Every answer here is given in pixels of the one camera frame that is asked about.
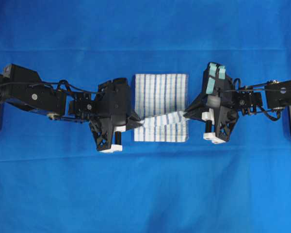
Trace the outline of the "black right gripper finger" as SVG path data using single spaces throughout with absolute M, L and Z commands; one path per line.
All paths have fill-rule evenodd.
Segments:
M 202 113 L 209 111 L 209 108 L 206 106 L 207 97 L 207 94 L 200 93 L 185 109 L 185 114 L 183 116 L 191 120 L 203 121 Z

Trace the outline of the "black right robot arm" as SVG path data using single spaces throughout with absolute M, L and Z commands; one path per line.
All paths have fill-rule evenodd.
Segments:
M 234 81 L 208 77 L 197 98 L 185 110 L 184 117 L 206 124 L 203 138 L 214 144 L 226 143 L 236 126 L 239 115 L 265 114 L 277 121 L 283 110 L 288 110 L 291 133 L 291 80 L 239 86 Z

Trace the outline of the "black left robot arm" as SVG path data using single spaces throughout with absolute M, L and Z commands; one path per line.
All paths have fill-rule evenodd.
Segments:
M 50 120 L 87 122 L 97 151 L 104 153 L 122 151 L 121 133 L 142 126 L 126 78 L 106 81 L 93 92 L 67 80 L 45 82 L 36 71 L 10 64 L 0 74 L 0 127 L 4 103 Z

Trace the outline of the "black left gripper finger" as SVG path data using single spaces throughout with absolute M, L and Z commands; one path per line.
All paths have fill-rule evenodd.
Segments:
M 141 121 L 140 117 L 138 116 L 138 114 L 133 109 L 130 109 L 128 111 L 127 118 L 129 120 L 132 120 L 132 121 Z
M 133 130 L 142 126 L 143 124 L 139 121 L 127 120 L 125 124 L 125 131 Z

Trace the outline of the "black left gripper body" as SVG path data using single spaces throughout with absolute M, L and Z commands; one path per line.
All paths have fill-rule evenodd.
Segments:
M 112 146 L 113 133 L 117 126 L 123 126 L 126 124 L 126 114 L 111 115 L 111 116 L 100 116 L 95 109 L 93 116 L 90 118 L 90 130 L 93 134 L 97 151 L 99 152 L 114 152 L 120 150 L 120 146 Z

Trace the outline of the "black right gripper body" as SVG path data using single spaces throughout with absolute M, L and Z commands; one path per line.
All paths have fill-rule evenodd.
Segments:
M 232 96 L 199 96 L 198 110 L 206 123 L 203 138 L 214 144 L 226 143 L 239 119 Z

